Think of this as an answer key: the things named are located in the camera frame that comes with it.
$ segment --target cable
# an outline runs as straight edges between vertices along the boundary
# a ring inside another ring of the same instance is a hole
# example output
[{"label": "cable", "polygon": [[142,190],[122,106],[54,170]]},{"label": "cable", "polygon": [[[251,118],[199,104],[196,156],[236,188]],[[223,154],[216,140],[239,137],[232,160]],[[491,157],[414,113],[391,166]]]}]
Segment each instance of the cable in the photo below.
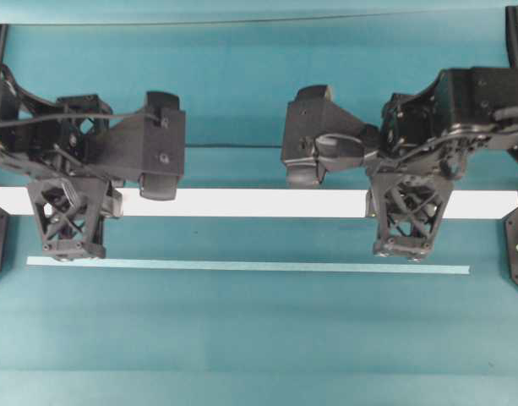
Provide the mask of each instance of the cable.
[{"label": "cable", "polygon": [[473,132],[473,133],[450,134],[450,135],[436,138],[435,140],[431,140],[425,144],[422,144],[419,147],[415,148],[414,150],[410,150],[405,155],[400,156],[397,159],[394,159],[393,162],[395,162],[395,163],[403,162],[406,159],[408,159],[412,156],[415,156],[416,154],[423,152],[424,150],[427,150],[428,148],[432,148],[434,146],[437,146],[439,144],[443,144],[444,142],[448,142],[448,141],[452,141],[452,140],[458,140],[458,139],[464,139],[464,138],[474,138],[474,137],[478,137],[479,135],[483,135],[485,137],[494,137],[497,135],[514,135],[514,134],[518,134],[518,130],[510,131],[508,133],[500,133],[500,132],[494,133],[494,132],[489,132],[489,131],[477,131],[477,132]]},{"label": "cable", "polygon": [[231,144],[231,143],[213,143],[213,144],[186,144],[187,148],[272,148],[280,149],[281,145],[261,145],[261,144]]},{"label": "cable", "polygon": [[142,116],[146,118],[151,118],[155,121],[158,121],[159,118],[153,114],[148,114],[145,112],[127,112],[123,114],[105,114],[102,112],[60,112],[57,114],[45,114],[42,116],[37,116],[33,118],[25,118],[21,120],[8,120],[8,121],[0,121],[0,129],[7,127],[18,127],[20,125],[27,124],[35,124],[42,123],[43,121],[52,121],[52,120],[64,120],[64,119],[79,119],[79,118],[100,118],[113,120],[118,118],[131,118]]}]

